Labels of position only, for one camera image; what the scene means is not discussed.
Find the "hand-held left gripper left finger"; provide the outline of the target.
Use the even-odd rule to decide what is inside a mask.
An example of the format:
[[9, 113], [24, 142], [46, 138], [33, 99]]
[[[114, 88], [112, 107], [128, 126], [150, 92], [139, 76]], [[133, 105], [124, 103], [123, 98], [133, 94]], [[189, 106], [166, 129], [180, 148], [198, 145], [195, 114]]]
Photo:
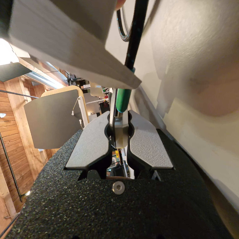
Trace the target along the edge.
[[100, 178], [106, 178], [107, 168], [112, 164], [109, 115], [110, 112], [106, 111], [83, 129], [66, 169], [82, 170], [86, 174], [96, 170]]

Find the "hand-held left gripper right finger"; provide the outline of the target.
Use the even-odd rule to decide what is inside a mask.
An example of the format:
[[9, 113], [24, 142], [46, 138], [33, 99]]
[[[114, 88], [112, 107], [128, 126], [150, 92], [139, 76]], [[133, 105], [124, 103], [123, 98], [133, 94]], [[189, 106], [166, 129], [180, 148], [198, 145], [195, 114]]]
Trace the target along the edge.
[[156, 127], [133, 110], [129, 110], [129, 139], [127, 163], [134, 170], [134, 178], [142, 171], [171, 170], [173, 164]]

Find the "white studio light panel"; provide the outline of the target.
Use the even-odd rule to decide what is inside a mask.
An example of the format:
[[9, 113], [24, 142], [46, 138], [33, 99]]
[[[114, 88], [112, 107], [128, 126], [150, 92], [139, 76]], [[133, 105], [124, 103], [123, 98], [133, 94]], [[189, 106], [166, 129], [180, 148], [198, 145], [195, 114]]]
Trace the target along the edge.
[[11, 45], [4, 39], [0, 39], [0, 81], [6, 82], [10, 79], [26, 75], [32, 72], [23, 66], [14, 53]]

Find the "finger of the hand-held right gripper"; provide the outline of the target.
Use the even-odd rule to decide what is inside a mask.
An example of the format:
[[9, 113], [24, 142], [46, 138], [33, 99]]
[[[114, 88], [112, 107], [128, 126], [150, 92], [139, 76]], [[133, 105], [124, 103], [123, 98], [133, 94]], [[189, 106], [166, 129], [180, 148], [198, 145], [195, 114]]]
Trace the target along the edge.
[[116, 4], [117, 0], [15, 0], [9, 37], [30, 55], [88, 81], [136, 89], [141, 80], [105, 49]]

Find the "silver ceiling duct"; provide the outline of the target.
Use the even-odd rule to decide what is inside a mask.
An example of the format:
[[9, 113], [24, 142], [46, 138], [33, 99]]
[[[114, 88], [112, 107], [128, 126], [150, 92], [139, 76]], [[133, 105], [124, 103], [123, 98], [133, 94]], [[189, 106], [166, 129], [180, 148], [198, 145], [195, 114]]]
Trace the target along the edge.
[[66, 87], [52, 77], [48, 76], [46, 73], [43, 73], [33, 65], [29, 64], [28, 62], [25, 63], [25, 67], [27, 67], [31, 71], [30, 73], [25, 74], [25, 76], [33, 79], [34, 81], [42, 83], [43, 85], [46, 85], [52, 89], [61, 89]]

